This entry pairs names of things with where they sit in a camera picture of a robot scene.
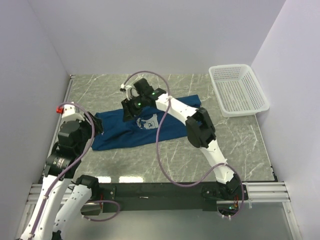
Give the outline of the white plastic perforated basket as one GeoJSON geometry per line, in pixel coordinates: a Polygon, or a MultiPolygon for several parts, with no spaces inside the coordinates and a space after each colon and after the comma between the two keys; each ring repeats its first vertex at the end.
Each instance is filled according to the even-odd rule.
{"type": "Polygon", "coordinates": [[[251,116],[269,110],[269,101],[249,65],[211,66],[208,72],[223,117],[251,116]]]}

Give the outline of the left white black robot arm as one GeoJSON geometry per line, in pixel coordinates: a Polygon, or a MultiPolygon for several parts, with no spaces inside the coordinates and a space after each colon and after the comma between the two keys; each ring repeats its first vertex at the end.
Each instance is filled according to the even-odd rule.
{"type": "Polygon", "coordinates": [[[62,204],[81,159],[94,138],[103,132],[102,120],[78,113],[62,117],[57,141],[46,160],[41,191],[32,216],[20,239],[62,240],[83,205],[99,194],[96,177],[79,177],[70,197],[62,204]]]}

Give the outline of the blue cartoon print t-shirt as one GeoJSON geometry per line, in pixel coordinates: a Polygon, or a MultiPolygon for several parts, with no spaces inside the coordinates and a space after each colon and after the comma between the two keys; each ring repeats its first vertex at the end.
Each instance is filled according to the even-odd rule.
{"type": "MultiPolygon", "coordinates": [[[[182,103],[199,108],[201,100],[197,94],[179,97],[182,103]]],[[[97,112],[95,117],[102,120],[102,134],[97,135],[92,143],[93,151],[105,151],[120,148],[133,148],[156,142],[156,133],[164,115],[163,111],[146,107],[134,120],[123,122],[123,109],[97,112]]],[[[159,133],[158,141],[167,141],[187,136],[185,125],[167,114],[159,133]]]]}

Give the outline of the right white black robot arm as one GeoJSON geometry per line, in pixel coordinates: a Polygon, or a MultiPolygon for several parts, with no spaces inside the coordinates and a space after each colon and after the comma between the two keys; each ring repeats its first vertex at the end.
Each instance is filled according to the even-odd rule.
{"type": "Polygon", "coordinates": [[[199,149],[210,164],[206,174],[215,174],[222,191],[230,195],[235,195],[236,190],[244,192],[241,178],[227,163],[218,145],[216,130],[205,108],[191,107],[172,97],[169,90],[154,89],[144,78],[133,85],[121,84],[120,91],[126,95],[121,102],[124,121],[137,117],[145,107],[163,111],[165,117],[171,115],[185,126],[189,143],[199,149]]]}

